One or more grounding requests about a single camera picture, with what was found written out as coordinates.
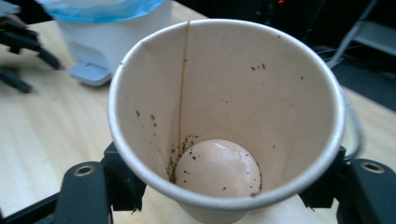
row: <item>cup rim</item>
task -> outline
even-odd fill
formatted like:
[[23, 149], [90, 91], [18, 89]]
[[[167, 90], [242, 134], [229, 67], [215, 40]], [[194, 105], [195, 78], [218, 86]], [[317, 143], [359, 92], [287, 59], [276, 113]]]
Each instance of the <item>cup rim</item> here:
[[[283, 201], [290, 196], [299, 193], [309, 187], [312, 183], [314, 183], [321, 175], [330, 167], [337, 152], [339, 150], [341, 140], [344, 134], [345, 127], [345, 108], [344, 99], [342, 92], [340, 90], [340, 86], [335, 76], [333, 75], [331, 69], [327, 66], [325, 62], [321, 60], [321, 58], [308, 46], [295, 39], [294, 37], [285, 34], [277, 29], [272, 27], [268, 27], [265, 25], [261, 25], [258, 23], [250, 22], [250, 21], [236, 21], [236, 20], [228, 20], [228, 19], [207, 19], [200, 21], [191, 21], [191, 24], [211, 24], [211, 23], [220, 23], [227, 25], [246, 25], [260, 29], [266, 29], [269, 32], [274, 32], [278, 35], [282, 35], [282, 37], [287, 38], [289, 41], [292, 41], [293, 44], [297, 45], [297, 47], [302, 48], [305, 53], [309, 54], [309, 56], [323, 69], [323, 74], [325, 81], [328, 83], [329, 87], [332, 89], [332, 104], [334, 108], [334, 120], [332, 121], [332, 138], [329, 138], [326, 143], [324, 149], [317, 157], [312, 164], [305, 169], [301, 174], [294, 177], [288, 183], [270, 189], [265, 192], [261, 192], [255, 196], [245, 196], [239, 198], [221, 198], [221, 197], [211, 197], [205, 196], [199, 193], [195, 193], [193, 191], [183, 189], [167, 179], [162, 178], [161, 176], [152, 172], [142, 161], [140, 161], [134, 152], [131, 150], [131, 146], [126, 141], [125, 136], [120, 131], [120, 120], [117, 118], [115, 111], [117, 110], [117, 93], [118, 86], [120, 85], [120, 78], [123, 74], [123, 69], [121, 66], [117, 69], [113, 80], [111, 82], [109, 97], [108, 97], [108, 122], [111, 134], [113, 136], [113, 140], [115, 146], [120, 153], [121, 157], [128, 165], [128, 167], [146, 184], [148, 184], [153, 189], [156, 189], [161, 194], [177, 201], [178, 203], [184, 203], [187, 205], [201, 207], [205, 209], [214, 209], [218, 211], [249, 211], [258, 208], [263, 208], [264, 206], [268, 206], [274, 203], [278, 203]], [[182, 22], [179, 24], [175, 24], [169, 27], [162, 29], [148, 37], [144, 38], [142, 41], [145, 41], [147, 38], [152, 38], [153, 36], [160, 35], [165, 32], [171, 32], [174, 29], [179, 28], [180, 26], [186, 26], [186, 22]], [[127, 62], [131, 55], [136, 51], [136, 46], [134, 46], [124, 57], [123, 62]]]

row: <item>paper cup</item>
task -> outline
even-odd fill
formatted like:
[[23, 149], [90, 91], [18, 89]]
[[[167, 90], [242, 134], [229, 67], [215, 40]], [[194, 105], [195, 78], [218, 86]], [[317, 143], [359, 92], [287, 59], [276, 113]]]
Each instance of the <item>paper cup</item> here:
[[[235, 222], [307, 188], [335, 158], [345, 124], [339, 85], [319, 56], [278, 30], [232, 20], [184, 22], [141, 40], [114, 76], [108, 115], [134, 173], [204, 223]], [[172, 183], [184, 151], [209, 139], [251, 154], [260, 193], [211, 196]]]

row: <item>white paper cup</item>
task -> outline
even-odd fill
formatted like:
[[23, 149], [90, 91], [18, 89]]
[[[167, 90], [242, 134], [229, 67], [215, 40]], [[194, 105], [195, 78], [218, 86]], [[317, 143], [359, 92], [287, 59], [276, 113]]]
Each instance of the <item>white paper cup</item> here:
[[[136, 44], [113, 78], [108, 115], [135, 174], [205, 223], [235, 222], [307, 188], [332, 163], [345, 125], [339, 85], [310, 48], [231, 20], [184, 22]], [[177, 145], [208, 139], [253, 156], [261, 193], [214, 197], [170, 182]]]

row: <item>white plastic bin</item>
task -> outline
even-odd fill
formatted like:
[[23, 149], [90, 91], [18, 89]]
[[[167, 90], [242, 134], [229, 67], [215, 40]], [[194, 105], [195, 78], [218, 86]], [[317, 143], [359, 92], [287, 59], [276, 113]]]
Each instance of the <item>white plastic bin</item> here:
[[76, 62], [72, 77], [99, 86], [109, 81], [121, 59], [139, 40], [171, 23], [171, 1], [128, 21], [80, 23], [57, 21]]

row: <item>wooden table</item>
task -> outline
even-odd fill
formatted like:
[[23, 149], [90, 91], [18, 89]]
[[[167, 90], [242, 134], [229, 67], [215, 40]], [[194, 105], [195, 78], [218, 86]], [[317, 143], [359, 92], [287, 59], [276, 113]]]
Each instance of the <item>wooden table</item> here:
[[[205, 17], [173, 3], [173, 23]], [[74, 65], [54, 21], [32, 25], [44, 47], [68, 68]], [[54, 71], [33, 52], [22, 55], [0, 46], [0, 66], [18, 68], [34, 86], [19, 93], [0, 82], [0, 207], [4, 216], [59, 191], [67, 169], [99, 161], [112, 141], [106, 117], [108, 85], [78, 83], [67, 70]], [[361, 157], [396, 170], [396, 113], [346, 90], [366, 136]], [[294, 196], [244, 217], [238, 223], [336, 223], [333, 209], [306, 209]], [[140, 213], [117, 212], [115, 223], [197, 223], [178, 205], [148, 187]]]

